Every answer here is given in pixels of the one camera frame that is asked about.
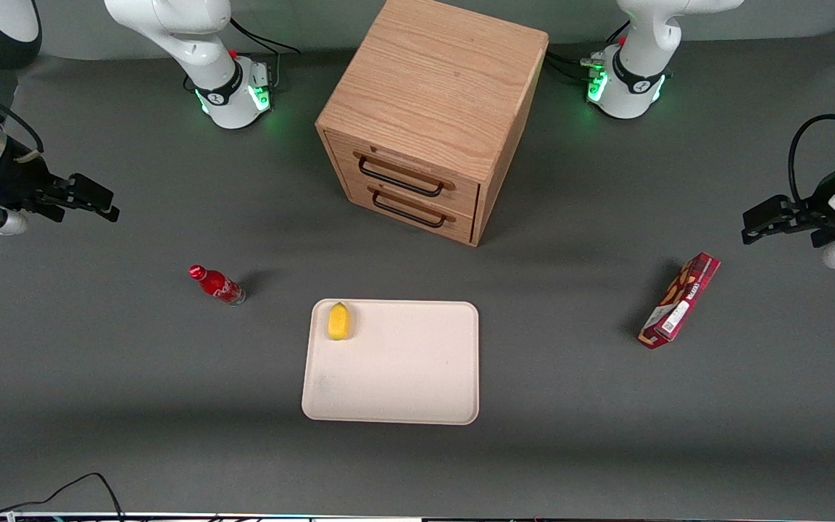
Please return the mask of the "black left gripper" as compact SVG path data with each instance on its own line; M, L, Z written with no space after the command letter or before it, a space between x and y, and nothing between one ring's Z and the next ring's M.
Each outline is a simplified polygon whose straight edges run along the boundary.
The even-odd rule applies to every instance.
M812 247L826 247L835 241L835 210L829 200L835 195L835 170L824 176L811 196L802 198L797 187L793 162L789 162L789 188L792 199L775 195L743 212L742 243L751 245L765 237L811 231Z

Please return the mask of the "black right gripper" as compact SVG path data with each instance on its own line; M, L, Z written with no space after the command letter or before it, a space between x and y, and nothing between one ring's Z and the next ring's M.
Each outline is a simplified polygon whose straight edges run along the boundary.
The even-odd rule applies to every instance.
M1 159L0 234L26 231L27 212L62 223L67 210L83 210L116 223L120 211L112 206L113 196L83 174L72 174L70 180L51 174L40 157L24 163Z

